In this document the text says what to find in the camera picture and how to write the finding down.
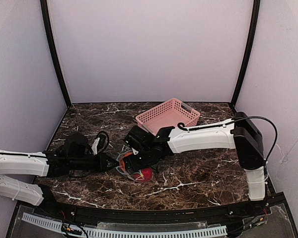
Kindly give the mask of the left black corner post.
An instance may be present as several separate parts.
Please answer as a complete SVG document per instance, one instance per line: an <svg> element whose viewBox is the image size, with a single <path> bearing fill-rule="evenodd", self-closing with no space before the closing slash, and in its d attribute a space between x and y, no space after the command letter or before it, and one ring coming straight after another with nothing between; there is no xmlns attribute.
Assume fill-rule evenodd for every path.
<svg viewBox="0 0 298 238"><path fill-rule="evenodd" d="M43 24L44 24L44 29L45 29L45 34L48 42L48 47L52 59L52 63L54 66L54 70L56 73L56 77L58 80L58 84L63 96L63 100L66 104L66 107L69 108L72 105L72 102L70 100L70 96L66 87L66 83L63 77L60 61L58 58L58 53L54 41L54 35L53 35L53 30L52 30L52 24L50 20L50 15L49 15L49 7L48 7L48 1L47 0L40 0L40 5L41 5L41 13L42 13L42 18L43 18Z"/></svg>

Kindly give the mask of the right black corner post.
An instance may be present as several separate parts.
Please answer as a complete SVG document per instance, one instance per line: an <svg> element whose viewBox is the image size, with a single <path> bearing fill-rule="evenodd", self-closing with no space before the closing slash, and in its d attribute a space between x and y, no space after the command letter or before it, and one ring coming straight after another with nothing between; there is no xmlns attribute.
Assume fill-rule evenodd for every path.
<svg viewBox="0 0 298 238"><path fill-rule="evenodd" d="M232 98L231 98L231 101L229 104L232 109L234 109L237 104L238 97L241 92L244 78L246 75L249 59L250 59L251 52L252 52L253 42L254 42L254 38L255 38L256 28L257 28L258 16L259 16L259 11L260 11L260 3L261 3L260 0L253 1L252 13L251 13L250 24L249 24L249 31L248 31L248 35L247 35L243 59L241 62L241 67L240 67L240 71L239 71L236 85L234 88L234 92L233 92L233 95L232 95Z"/></svg>

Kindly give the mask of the red toy fruit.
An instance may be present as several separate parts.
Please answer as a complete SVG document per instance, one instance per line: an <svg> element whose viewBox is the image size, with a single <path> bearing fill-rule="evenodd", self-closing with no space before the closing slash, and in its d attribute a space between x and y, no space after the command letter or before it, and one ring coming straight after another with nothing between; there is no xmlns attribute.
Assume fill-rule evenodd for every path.
<svg viewBox="0 0 298 238"><path fill-rule="evenodd" d="M153 171L151 168L145 168L133 174L133 179L136 182L149 182L152 180L152 178Z"/></svg>

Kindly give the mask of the orange toy fruit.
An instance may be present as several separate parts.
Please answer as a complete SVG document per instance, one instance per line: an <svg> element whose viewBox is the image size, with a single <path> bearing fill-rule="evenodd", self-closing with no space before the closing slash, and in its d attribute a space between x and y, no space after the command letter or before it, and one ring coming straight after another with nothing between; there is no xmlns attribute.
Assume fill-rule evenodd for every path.
<svg viewBox="0 0 298 238"><path fill-rule="evenodd" d="M126 172L124 158L128 157L129 155L130 153L127 153L127 154L122 154L118 157L119 169L123 172Z"/></svg>

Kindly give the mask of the black corner post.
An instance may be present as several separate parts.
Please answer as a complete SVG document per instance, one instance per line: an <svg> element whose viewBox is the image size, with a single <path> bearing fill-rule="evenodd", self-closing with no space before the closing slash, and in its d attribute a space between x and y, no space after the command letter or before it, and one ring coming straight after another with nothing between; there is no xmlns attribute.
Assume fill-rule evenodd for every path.
<svg viewBox="0 0 298 238"><path fill-rule="evenodd" d="M48 42L48 47L52 59L52 63L54 66L54 70L56 73L56 77L58 80L58 84L63 96L63 100L66 104L66 107L69 108L72 105L72 102L70 100L70 96L66 87L66 83L63 77L60 61L58 58L58 53L54 41L54 35L53 35L53 30L52 30L52 24L50 20L50 15L49 15L49 7L48 7L48 1L47 0L40 0L40 5L41 5L41 13L42 13L42 18L43 18L43 24L44 24L44 29L45 29L45 34Z"/></svg>
<svg viewBox="0 0 298 238"><path fill-rule="evenodd" d="M254 42L254 38L255 38L256 28L257 28L258 16L259 16L259 11L260 11L260 3L261 3L260 0L253 1L252 13L251 13L250 24L249 24L249 31L248 31L248 35L247 35L243 59L241 62L241 67L240 67L240 71L239 71L236 85L234 88L234 92L233 92L233 95L232 95L232 98L231 98L231 101L229 104L232 109L234 109L237 104L238 97L241 92L244 78L246 75L249 59L250 59L251 52L252 52L253 42Z"/></svg>

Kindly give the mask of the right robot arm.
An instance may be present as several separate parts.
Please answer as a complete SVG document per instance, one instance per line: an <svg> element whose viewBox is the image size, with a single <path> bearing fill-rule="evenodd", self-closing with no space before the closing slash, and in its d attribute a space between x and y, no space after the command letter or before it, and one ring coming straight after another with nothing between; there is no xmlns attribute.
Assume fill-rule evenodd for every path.
<svg viewBox="0 0 298 238"><path fill-rule="evenodd" d="M132 153L122 158L124 170L133 175L153 166L166 156L204 149L234 149L238 162L246 173L248 196L251 201L262 201L266 196L266 164L263 136L252 122L254 116L237 112L224 121L185 126L162 127L156 134L134 126L124 138Z"/></svg>

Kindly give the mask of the clear acrylic plate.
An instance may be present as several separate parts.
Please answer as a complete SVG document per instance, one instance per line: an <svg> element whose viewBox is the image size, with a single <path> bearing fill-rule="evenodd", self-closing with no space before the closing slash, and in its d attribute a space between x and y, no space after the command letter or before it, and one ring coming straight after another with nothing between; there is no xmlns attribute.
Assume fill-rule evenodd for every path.
<svg viewBox="0 0 298 238"><path fill-rule="evenodd" d="M208 224L204 222L171 223L171 224L127 224L99 222L97 228L101 230L122 232L178 232L198 229L206 229Z"/></svg>

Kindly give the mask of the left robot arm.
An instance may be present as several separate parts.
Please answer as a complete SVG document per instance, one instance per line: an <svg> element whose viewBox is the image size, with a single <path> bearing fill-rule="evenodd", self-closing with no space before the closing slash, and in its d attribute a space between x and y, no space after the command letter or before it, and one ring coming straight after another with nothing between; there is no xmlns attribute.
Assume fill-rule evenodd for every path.
<svg viewBox="0 0 298 238"><path fill-rule="evenodd" d="M12 152L0 150L0 196L39 206L45 200L54 200L46 186L29 184L10 175L32 175L58 178L71 172L107 172L119 162L105 153L109 136L105 131L97 134L90 145L86 136L75 133L68 136L64 144L48 152Z"/></svg>

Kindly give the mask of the black front frame rail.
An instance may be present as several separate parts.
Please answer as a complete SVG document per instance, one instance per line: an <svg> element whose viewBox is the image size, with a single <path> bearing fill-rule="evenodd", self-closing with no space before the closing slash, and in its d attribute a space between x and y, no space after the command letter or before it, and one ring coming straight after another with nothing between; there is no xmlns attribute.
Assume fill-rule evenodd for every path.
<svg viewBox="0 0 298 238"><path fill-rule="evenodd" d="M243 220L271 214L260 202L239 202L229 205L184 210L115 210L50 202L34 208L35 213L63 218L76 224L96 225L100 222L165 225L207 222L209 225L235 225Z"/></svg>

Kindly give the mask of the pink plastic basket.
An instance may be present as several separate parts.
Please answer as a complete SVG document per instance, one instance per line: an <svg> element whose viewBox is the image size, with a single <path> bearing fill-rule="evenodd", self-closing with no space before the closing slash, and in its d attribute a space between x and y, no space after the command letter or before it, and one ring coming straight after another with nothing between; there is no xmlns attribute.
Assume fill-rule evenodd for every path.
<svg viewBox="0 0 298 238"><path fill-rule="evenodd" d="M136 116L138 126L156 135L163 127L196 126L201 113L179 99L172 98Z"/></svg>

